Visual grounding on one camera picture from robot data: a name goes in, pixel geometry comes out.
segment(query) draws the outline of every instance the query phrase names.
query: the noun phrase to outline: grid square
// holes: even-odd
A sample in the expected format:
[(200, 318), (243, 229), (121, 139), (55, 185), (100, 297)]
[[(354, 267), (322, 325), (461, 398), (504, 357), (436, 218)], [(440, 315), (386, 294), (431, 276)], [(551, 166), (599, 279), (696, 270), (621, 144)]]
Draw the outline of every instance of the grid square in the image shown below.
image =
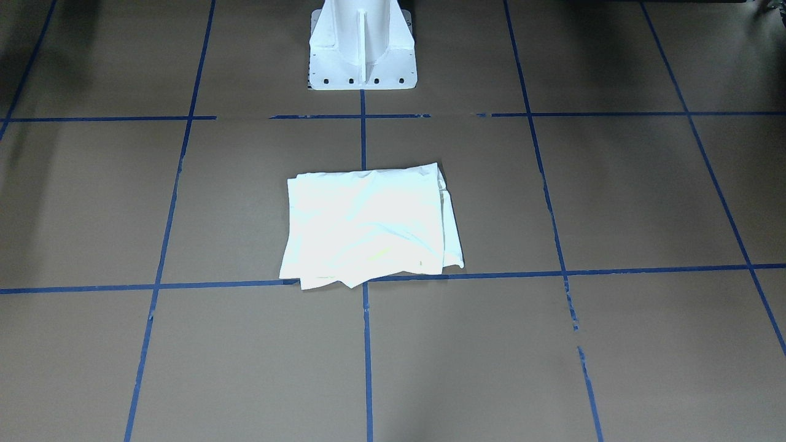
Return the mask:
[(195, 122), (180, 178), (165, 282), (278, 279), (287, 179), (359, 170), (357, 120)]
[(364, 440), (358, 291), (163, 291), (134, 441)]
[(637, 2), (511, 5), (533, 112), (677, 112), (674, 90)]
[(786, 116), (694, 122), (751, 261), (786, 262)]
[(0, 116), (5, 117), (33, 54), (50, 0), (0, 2)]
[(197, 112), (222, 118), (360, 113), (356, 90), (307, 87), (311, 12), (322, 3), (219, 2)]
[(369, 287), (376, 440), (595, 440), (560, 278)]
[(371, 113), (524, 112), (502, 2), (414, 2), (417, 87), (370, 90)]
[(433, 117), (367, 127), (369, 169), (439, 163), (466, 262), (446, 273), (560, 269), (526, 120)]
[(786, 33), (760, 3), (647, 3), (691, 111), (786, 111)]
[(121, 440), (150, 292), (0, 296), (0, 440)]
[(744, 263), (686, 118), (535, 126), (568, 268)]
[(571, 279), (606, 440), (781, 440), (784, 355), (746, 271)]
[(15, 117), (187, 115), (209, 2), (59, 2)]
[(756, 276), (781, 334), (786, 333), (786, 270), (757, 270)]
[(0, 286), (152, 282), (183, 122), (15, 123)]

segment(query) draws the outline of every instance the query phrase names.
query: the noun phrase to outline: floor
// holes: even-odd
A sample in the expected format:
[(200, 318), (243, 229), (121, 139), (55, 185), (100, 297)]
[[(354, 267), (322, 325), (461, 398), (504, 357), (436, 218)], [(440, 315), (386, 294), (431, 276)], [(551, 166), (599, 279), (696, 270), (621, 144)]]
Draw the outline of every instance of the floor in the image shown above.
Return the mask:
[[(0, 2), (0, 440), (783, 440), (777, 12), (417, 0), (316, 92), (320, 5)], [(465, 269), (278, 279), (287, 178), (434, 161)]]

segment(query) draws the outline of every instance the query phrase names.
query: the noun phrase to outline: white towel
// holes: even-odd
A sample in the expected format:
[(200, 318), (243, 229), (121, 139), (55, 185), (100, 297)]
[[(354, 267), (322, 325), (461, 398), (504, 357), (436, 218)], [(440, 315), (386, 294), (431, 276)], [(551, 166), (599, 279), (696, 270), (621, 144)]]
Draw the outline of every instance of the white towel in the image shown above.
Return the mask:
[(289, 240), (279, 277), (299, 278), (301, 289), (464, 267), (453, 205), (436, 163), (307, 173), (287, 183)]

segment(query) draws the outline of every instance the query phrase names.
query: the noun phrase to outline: white metal bracket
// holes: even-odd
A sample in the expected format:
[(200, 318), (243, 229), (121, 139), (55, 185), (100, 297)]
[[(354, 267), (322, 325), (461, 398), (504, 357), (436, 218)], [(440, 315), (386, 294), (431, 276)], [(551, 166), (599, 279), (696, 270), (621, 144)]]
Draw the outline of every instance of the white metal bracket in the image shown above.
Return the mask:
[(396, 0), (325, 0), (311, 14), (309, 84), (315, 90), (415, 87), (411, 23)]

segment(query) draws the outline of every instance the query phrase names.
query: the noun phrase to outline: white cloth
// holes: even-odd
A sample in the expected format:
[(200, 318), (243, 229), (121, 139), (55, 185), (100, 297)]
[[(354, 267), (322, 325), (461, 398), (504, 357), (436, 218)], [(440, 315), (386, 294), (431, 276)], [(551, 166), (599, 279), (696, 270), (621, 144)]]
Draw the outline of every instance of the white cloth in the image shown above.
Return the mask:
[(289, 240), (279, 277), (299, 278), (301, 289), (464, 267), (453, 205), (436, 163), (307, 173), (287, 184)]

